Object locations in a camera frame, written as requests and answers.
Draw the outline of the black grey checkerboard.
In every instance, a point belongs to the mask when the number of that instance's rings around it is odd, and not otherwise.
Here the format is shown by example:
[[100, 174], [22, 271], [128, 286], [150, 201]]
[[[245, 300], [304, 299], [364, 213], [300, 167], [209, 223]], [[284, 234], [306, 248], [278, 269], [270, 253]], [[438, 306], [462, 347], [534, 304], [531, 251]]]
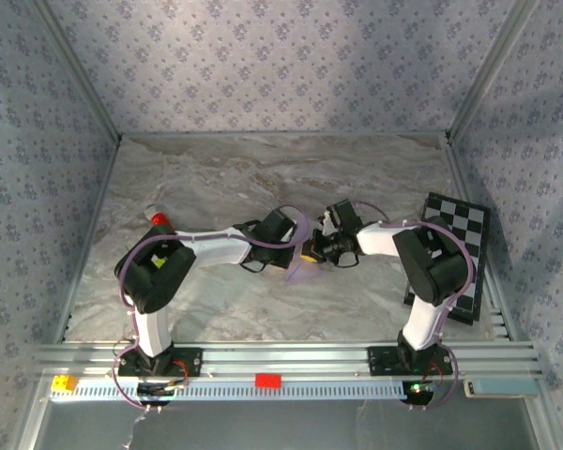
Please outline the black grey checkerboard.
[[435, 216], [445, 220], [452, 233], [462, 241], [472, 259], [474, 268], [472, 282], [454, 303], [449, 318], [459, 323], [473, 325], [480, 318], [491, 209], [431, 192], [424, 203], [421, 217], [428, 219]]

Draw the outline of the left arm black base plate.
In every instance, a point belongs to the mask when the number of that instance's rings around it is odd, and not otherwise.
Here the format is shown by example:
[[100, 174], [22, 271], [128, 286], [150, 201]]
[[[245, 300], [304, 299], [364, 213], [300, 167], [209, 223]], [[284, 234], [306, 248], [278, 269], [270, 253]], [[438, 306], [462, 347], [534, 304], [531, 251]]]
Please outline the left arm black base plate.
[[117, 369], [123, 377], [196, 378], [201, 373], [203, 350], [197, 347], [170, 345], [156, 356], [140, 348], [125, 353]]

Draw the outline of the grey blue flat box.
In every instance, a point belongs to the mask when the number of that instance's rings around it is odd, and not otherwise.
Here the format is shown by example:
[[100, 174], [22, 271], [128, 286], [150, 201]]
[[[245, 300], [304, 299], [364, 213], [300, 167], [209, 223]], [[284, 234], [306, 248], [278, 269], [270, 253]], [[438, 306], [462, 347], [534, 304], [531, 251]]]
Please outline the grey blue flat box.
[[535, 398], [540, 391], [531, 379], [483, 378], [465, 379], [464, 393], [468, 398]]

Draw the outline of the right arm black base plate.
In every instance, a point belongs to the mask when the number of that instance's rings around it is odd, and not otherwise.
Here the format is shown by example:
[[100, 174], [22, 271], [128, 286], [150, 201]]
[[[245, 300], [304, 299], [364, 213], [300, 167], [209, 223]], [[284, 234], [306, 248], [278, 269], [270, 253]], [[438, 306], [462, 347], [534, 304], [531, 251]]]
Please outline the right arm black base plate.
[[367, 349], [367, 362], [372, 376], [423, 376], [430, 369], [451, 375], [453, 366], [449, 352], [437, 345], [411, 351], [404, 345], [372, 346]]

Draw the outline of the aluminium mounting rail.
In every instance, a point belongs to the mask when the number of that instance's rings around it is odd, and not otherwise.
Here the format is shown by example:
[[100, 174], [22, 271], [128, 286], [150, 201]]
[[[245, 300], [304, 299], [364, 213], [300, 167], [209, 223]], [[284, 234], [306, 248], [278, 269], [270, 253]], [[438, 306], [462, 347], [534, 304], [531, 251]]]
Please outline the aluminium mounting rail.
[[[256, 373], [281, 374], [285, 380], [352, 380], [372, 377], [367, 349], [396, 346], [392, 342], [214, 342], [178, 343], [177, 347], [203, 350], [199, 378], [202, 381], [246, 381]], [[540, 379], [542, 362], [535, 346], [525, 341], [483, 340], [449, 342], [453, 366], [449, 380], [464, 378]], [[122, 350], [113, 342], [44, 345], [36, 355], [39, 369], [80, 375], [107, 373], [115, 354]]]

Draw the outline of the aluminium side rail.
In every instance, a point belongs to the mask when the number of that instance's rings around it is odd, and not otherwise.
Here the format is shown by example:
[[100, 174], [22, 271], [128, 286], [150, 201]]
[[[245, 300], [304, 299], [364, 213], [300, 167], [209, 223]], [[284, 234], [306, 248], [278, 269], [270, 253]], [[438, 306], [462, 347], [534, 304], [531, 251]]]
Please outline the aluminium side rail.
[[67, 295], [65, 297], [65, 302], [61, 309], [59, 320], [52, 339], [53, 344], [61, 344], [66, 339], [66, 333], [68, 330], [68, 323], [70, 320], [71, 311], [73, 310], [74, 307], [77, 291], [79, 290], [84, 268], [88, 259], [90, 249], [92, 247], [93, 239], [96, 233], [97, 224], [99, 220], [100, 209], [103, 205], [104, 197], [106, 195], [110, 183], [110, 178], [114, 169], [114, 165], [121, 145], [121, 141], [122, 141], [122, 136], [121, 135], [117, 136], [114, 142], [112, 152], [107, 161], [107, 166], [99, 185], [98, 195], [91, 211], [91, 216], [88, 222], [88, 226], [85, 230], [84, 240], [80, 250], [80, 256], [78, 258], [78, 261], [76, 262], [73, 271], [73, 277], [69, 284]]
[[486, 263], [482, 276], [482, 304], [492, 316], [499, 313], [502, 323], [492, 324], [491, 336], [493, 340], [521, 340], [521, 333], [510, 311], [508, 296], [502, 286], [496, 258], [496, 245], [505, 243], [499, 211], [488, 188], [484, 185], [479, 170], [470, 164], [470, 161], [460, 154], [458, 145], [452, 141], [448, 134], [446, 137], [446, 154], [453, 179], [454, 187], [459, 197], [469, 203], [486, 206], [490, 209], [489, 232], [487, 248], [485, 251]]

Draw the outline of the black electronics board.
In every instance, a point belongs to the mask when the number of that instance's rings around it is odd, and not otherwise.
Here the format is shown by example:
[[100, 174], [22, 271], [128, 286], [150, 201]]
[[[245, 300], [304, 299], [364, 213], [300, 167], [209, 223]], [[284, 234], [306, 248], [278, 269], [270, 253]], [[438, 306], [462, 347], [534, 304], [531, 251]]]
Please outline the black electronics board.
[[173, 398], [181, 394], [187, 387], [187, 382], [140, 382], [136, 389], [139, 403], [143, 407], [164, 407]]
[[425, 410], [432, 403], [437, 388], [438, 386], [431, 381], [404, 382], [404, 398], [401, 403], [412, 410]]

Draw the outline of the lilac square paper sheet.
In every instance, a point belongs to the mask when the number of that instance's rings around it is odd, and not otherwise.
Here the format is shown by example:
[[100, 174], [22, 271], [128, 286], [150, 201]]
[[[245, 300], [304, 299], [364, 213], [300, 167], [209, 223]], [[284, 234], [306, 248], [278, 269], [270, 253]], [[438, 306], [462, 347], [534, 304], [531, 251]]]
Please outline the lilac square paper sheet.
[[[311, 227], [308, 219], [301, 219], [297, 223], [297, 230], [291, 239], [291, 243], [295, 246], [301, 242], [308, 241], [312, 236]], [[306, 261], [299, 268], [288, 268], [285, 271], [286, 282], [305, 282], [308, 279], [317, 277], [320, 274], [320, 266], [317, 262]]]

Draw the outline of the grey metal panel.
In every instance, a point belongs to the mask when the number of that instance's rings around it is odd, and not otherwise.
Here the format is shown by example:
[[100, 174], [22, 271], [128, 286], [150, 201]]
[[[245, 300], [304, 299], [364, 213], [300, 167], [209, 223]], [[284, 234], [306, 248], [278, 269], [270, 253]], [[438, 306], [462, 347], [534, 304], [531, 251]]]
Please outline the grey metal panel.
[[520, 400], [198, 401], [142, 414], [53, 405], [34, 450], [539, 450]]

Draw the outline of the aluminium frame post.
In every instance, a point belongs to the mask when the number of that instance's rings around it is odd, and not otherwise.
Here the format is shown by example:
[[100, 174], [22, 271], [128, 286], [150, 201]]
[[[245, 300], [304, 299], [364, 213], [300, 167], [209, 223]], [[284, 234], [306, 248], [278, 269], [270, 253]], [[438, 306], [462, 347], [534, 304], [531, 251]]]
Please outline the aluminium frame post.
[[509, 13], [499, 27], [489, 51], [482, 59], [473, 82], [470, 84], [464, 100], [447, 129], [447, 139], [450, 144], [454, 145], [464, 136], [467, 127], [492, 87], [496, 76], [524, 31], [539, 1], [513, 1]]
[[90, 77], [69, 42], [65, 28], [58, 21], [48, 0], [25, 0], [25, 2], [38, 19], [41, 29], [70, 76], [80, 98], [91, 112], [93, 119], [113, 143], [119, 144], [121, 135], [91, 83]]

